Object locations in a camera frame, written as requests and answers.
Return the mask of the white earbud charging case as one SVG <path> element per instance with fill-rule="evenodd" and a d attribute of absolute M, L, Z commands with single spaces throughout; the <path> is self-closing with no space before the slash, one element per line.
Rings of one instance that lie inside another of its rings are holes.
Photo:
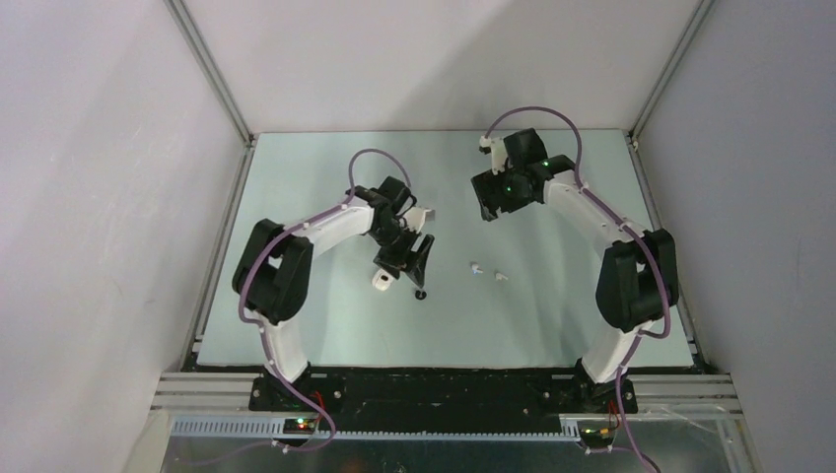
<path fill-rule="evenodd" d="M 384 292 L 390 287 L 393 281 L 395 281 L 395 278 L 381 268 L 373 276 L 372 285 L 376 290 Z"/>

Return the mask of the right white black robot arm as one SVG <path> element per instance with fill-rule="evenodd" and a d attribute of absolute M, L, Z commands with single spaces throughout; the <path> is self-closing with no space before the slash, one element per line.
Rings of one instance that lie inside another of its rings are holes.
<path fill-rule="evenodd" d="M 542 204 L 566 218 L 600 257 L 594 296 L 604 326 L 580 359 L 586 377 L 573 386 L 577 405 L 597 412 L 611 401 L 610 382 L 626 372 L 638 339 L 670 331 L 679 299 L 674 238 L 617 214 L 578 177 L 574 162 L 548 155 L 532 128 L 483 136 L 479 149 L 491 159 L 471 180 L 484 221 Z"/>

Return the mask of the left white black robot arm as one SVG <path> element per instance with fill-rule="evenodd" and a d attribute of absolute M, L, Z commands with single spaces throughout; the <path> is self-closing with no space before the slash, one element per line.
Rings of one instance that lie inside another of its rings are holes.
<path fill-rule="evenodd" d="M 257 222 L 234 272 L 239 318 L 257 327 L 267 372 L 277 378 L 274 398 L 288 410 L 300 410 L 312 397 L 302 375 L 310 362 L 301 342 L 298 314 L 308 293 L 314 261 L 352 237 L 368 236 L 378 247 L 378 271 L 372 285 L 385 291 L 401 277 L 422 301 L 426 268 L 435 242 L 423 228 L 431 210 L 420 207 L 407 184 L 395 177 L 378 187 L 355 186 L 344 201 L 299 223 Z"/>

